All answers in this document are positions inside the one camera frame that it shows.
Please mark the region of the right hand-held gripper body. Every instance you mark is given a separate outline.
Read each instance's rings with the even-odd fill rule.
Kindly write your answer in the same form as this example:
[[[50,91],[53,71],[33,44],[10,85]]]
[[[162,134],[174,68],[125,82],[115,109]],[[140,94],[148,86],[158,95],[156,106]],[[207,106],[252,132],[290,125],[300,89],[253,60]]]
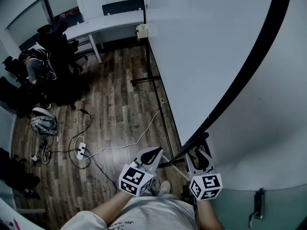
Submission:
[[[210,166],[207,171],[188,167],[189,190],[197,201],[216,198],[223,188],[221,175]]]

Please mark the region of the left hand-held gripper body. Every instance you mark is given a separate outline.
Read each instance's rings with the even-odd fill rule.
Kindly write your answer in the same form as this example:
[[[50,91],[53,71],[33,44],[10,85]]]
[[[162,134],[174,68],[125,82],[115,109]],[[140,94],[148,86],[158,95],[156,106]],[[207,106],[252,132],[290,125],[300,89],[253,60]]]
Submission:
[[[130,195],[140,196],[152,186],[156,170],[157,166],[152,164],[136,161],[125,164],[118,180],[119,189]]]

